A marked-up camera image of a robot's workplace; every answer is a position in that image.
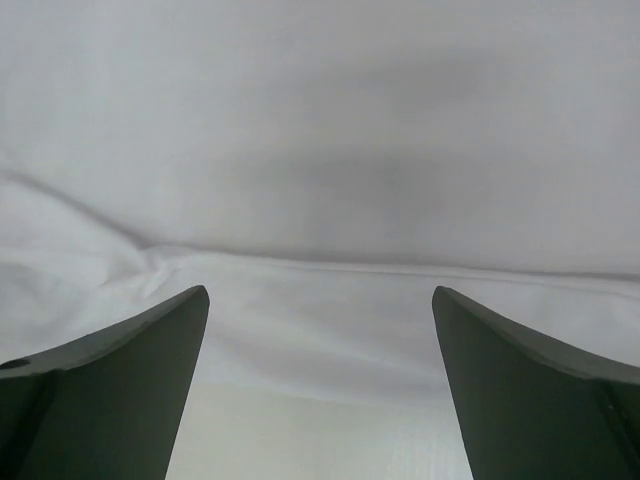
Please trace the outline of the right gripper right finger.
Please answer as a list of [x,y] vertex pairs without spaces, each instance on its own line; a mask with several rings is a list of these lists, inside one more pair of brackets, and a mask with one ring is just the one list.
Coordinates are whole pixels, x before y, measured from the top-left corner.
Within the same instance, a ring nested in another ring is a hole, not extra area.
[[437,338],[476,479],[636,479],[639,370],[439,286]]

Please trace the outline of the white t shirt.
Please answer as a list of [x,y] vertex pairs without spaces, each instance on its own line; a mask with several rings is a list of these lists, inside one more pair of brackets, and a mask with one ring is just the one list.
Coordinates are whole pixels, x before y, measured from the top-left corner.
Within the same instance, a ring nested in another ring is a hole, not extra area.
[[5,1],[1,357],[194,285],[199,375],[421,403],[431,298],[639,360],[635,1]]

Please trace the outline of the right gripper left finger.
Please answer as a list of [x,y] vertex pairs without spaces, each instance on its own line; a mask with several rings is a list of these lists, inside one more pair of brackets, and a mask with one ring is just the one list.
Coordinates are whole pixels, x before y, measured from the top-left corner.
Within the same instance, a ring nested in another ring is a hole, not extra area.
[[165,478],[207,317],[196,286],[3,363],[2,478]]

